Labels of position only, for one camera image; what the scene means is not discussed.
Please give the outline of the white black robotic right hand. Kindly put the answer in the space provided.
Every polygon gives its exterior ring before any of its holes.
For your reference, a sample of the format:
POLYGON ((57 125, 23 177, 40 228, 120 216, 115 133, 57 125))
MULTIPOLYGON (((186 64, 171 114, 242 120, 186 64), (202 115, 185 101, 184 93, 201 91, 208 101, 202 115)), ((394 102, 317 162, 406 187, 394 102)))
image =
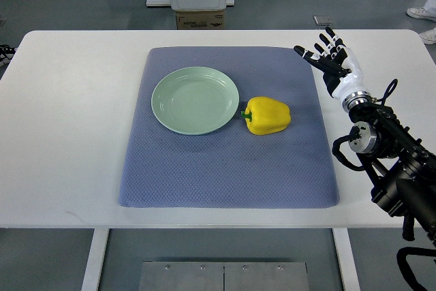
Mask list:
POLYGON ((370 102, 371 95, 363 85, 362 69, 351 48, 330 28, 319 35, 322 44, 315 52, 295 46, 295 52, 307 63, 323 72, 323 81, 331 97, 339 100, 344 111, 357 104, 370 102))

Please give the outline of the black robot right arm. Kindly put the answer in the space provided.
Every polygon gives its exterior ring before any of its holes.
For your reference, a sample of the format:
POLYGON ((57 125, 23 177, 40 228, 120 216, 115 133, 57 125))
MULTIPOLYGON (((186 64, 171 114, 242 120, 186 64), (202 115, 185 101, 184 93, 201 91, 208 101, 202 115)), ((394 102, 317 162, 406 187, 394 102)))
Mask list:
POLYGON ((414 240, 418 222, 434 242, 435 155, 409 134, 386 105, 397 83, 393 80, 381 99, 363 91, 346 99, 345 109, 354 125, 349 134, 334 141, 332 153, 349 169, 367 173, 373 184, 372 202, 391 217, 403 217, 403 239, 414 240))

